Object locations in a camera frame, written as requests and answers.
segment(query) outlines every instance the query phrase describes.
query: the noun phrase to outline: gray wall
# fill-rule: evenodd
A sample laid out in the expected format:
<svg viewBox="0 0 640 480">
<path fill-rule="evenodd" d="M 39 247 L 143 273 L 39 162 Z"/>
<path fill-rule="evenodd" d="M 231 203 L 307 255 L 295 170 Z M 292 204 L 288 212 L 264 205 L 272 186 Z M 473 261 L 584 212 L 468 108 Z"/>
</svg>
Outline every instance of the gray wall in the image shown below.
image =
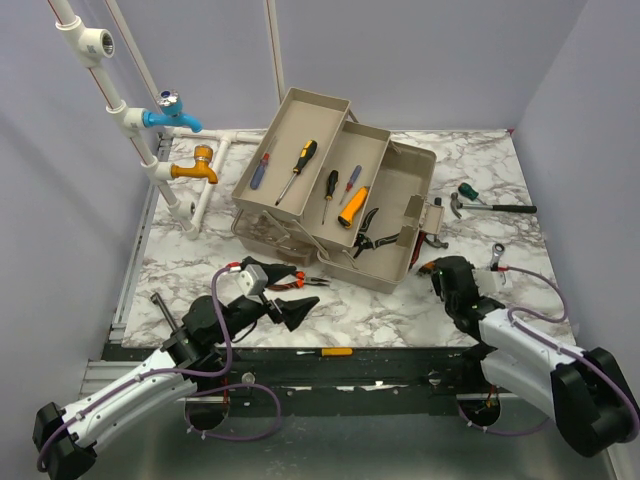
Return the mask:
<svg viewBox="0 0 640 480">
<path fill-rule="evenodd" d="M 578 341 L 614 352 L 637 397 L 638 25 L 637 0 L 590 0 L 514 137 Z"/>
<path fill-rule="evenodd" d="M 78 13 L 89 25 L 99 14 Z M 107 66 L 142 104 L 116 42 L 122 55 Z M 34 415 L 74 400 L 100 352 L 147 181 L 46 2 L 0 16 L 0 69 L 0 476 L 42 480 Z"/>
<path fill-rule="evenodd" d="M 276 0 L 287 86 L 387 128 L 509 128 L 585 0 Z"/>
<path fill-rule="evenodd" d="M 205 128 L 269 125 L 278 95 L 261 0 L 118 5 L 158 88 L 178 89 Z"/>
</svg>

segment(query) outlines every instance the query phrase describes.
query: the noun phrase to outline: toolbox compartment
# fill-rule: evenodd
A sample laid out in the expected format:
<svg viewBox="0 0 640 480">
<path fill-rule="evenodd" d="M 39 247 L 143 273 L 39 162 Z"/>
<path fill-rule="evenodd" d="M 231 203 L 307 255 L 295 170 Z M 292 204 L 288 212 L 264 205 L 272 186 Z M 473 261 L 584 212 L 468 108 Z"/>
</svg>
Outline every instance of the toolbox compartment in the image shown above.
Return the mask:
<svg viewBox="0 0 640 480">
<path fill-rule="evenodd" d="M 313 245 L 288 238 L 286 232 L 270 223 L 265 215 L 240 210 L 231 225 L 231 232 L 252 252 L 303 267 L 316 259 Z"/>
<path fill-rule="evenodd" d="M 355 216 L 351 228 L 344 228 L 338 222 L 338 215 L 361 187 L 373 185 L 389 145 L 390 137 L 391 132 L 388 130 L 350 121 L 345 122 L 336 139 L 336 146 L 331 156 L 325 160 L 320 170 L 318 181 L 311 191 L 300 222 L 304 230 L 325 248 L 342 249 L 353 246 L 369 198 Z M 361 165 L 362 171 L 344 203 L 340 205 L 347 182 L 356 165 Z M 338 184 L 333 194 L 333 200 L 329 202 L 325 224 L 322 225 L 322 215 L 326 204 L 327 178 L 332 170 L 339 172 Z"/>
<path fill-rule="evenodd" d="M 266 210 L 285 222 L 301 221 L 320 170 L 325 160 L 331 158 L 349 107 L 348 100 L 290 88 L 231 194 L 236 205 L 250 213 L 259 214 Z M 264 178 L 260 187 L 253 190 L 249 186 L 251 177 L 274 136 L 277 139 L 269 152 L 269 165 Z M 276 199 L 291 178 L 300 152 L 309 140 L 318 142 L 318 149 L 276 207 Z"/>
<path fill-rule="evenodd" d="M 406 276 L 419 231 L 438 233 L 443 214 L 442 207 L 425 202 L 435 153 L 396 145 L 399 154 L 393 149 L 385 152 L 365 212 L 379 208 L 366 235 L 377 240 L 399 233 L 396 243 L 364 250 L 355 260 L 355 248 L 317 253 L 329 275 L 383 293 L 392 293 Z"/>
</svg>

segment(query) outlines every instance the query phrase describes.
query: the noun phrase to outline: orange faucet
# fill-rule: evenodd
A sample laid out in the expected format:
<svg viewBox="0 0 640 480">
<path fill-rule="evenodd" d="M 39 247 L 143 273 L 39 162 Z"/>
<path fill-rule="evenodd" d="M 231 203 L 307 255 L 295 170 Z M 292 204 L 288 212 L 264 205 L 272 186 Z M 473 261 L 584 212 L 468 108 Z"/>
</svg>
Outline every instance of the orange faucet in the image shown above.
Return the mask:
<svg viewBox="0 0 640 480">
<path fill-rule="evenodd" d="M 218 183 L 216 172 L 209 167 L 211 159 L 213 158 L 213 149 L 208 145 L 198 145 L 193 150 L 193 158 L 196 160 L 196 164 L 193 167 L 171 165 L 171 176 L 173 178 L 206 178 L 209 180 L 209 183 Z"/>
</svg>

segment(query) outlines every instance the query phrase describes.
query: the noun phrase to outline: red-handled pliers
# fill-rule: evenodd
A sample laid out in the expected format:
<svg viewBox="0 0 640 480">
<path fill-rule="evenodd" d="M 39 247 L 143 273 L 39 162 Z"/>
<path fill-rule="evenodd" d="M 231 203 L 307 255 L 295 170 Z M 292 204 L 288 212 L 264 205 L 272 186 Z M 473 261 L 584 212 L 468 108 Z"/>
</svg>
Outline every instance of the red-handled pliers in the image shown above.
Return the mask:
<svg viewBox="0 0 640 480">
<path fill-rule="evenodd" d="M 301 271 L 297 271 L 295 275 L 297 278 L 295 282 L 271 285 L 267 288 L 269 290 L 281 292 L 283 290 L 290 290 L 292 288 L 302 288 L 305 285 L 313 285 L 316 287 L 328 287 L 329 283 L 331 283 L 329 280 L 326 280 L 324 278 L 307 277 L 307 275 Z"/>
</svg>

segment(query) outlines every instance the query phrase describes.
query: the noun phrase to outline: marble pattern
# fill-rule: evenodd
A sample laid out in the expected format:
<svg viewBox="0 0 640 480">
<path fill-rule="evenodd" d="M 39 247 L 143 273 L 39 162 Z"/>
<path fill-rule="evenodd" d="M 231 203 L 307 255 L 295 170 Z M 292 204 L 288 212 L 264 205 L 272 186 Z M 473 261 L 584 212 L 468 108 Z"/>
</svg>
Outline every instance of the marble pattern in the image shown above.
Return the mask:
<svg viewBox="0 0 640 480">
<path fill-rule="evenodd" d="M 531 204 L 511 137 L 505 131 L 481 132 L 402 132 L 393 140 L 433 150 L 438 161 L 430 189 L 430 199 L 443 198 L 447 205 L 441 238 L 448 250 L 422 248 L 419 264 L 443 255 L 464 255 L 476 266 L 486 266 L 491 246 L 499 241 L 506 246 L 503 264 L 528 268 L 553 277 L 544 244 L 544 235 L 535 215 L 500 212 L 463 211 L 462 219 L 448 208 L 449 195 L 462 181 L 482 192 L 488 203 Z M 217 142 L 175 139 L 169 161 L 190 165 L 193 147 L 208 143 L 217 150 Z M 181 318 L 191 302 L 208 293 L 212 274 L 248 252 L 231 233 L 237 209 L 231 191 L 249 162 L 256 145 L 233 144 L 205 214 L 203 230 L 195 241 L 182 235 L 169 215 L 165 203 L 158 201 L 144 261 L 137 281 L 127 321 L 123 345 L 157 347 L 170 334 L 160 311 L 149 296 L 158 291 L 176 318 Z M 173 182 L 180 199 L 197 201 L 203 188 L 201 181 L 178 179 Z M 322 276 L 321 264 L 305 268 L 308 274 Z M 506 304 L 519 304 L 558 316 L 561 304 L 555 293 L 542 282 L 518 273 L 508 273 L 513 288 L 493 295 Z M 240 294 L 232 276 L 221 279 L 219 292 L 223 301 Z M 329 288 L 305 287 L 300 290 L 270 293 L 283 299 L 318 295 L 320 303 L 302 325 L 288 332 L 282 325 L 262 319 L 255 331 L 239 343 L 251 347 L 441 347 L 467 346 L 475 341 L 459 332 L 445 314 L 433 293 L 431 282 L 411 272 L 392 295 L 381 294 L 332 279 Z M 531 322 L 560 340 L 574 343 L 568 323 Z"/>
</svg>

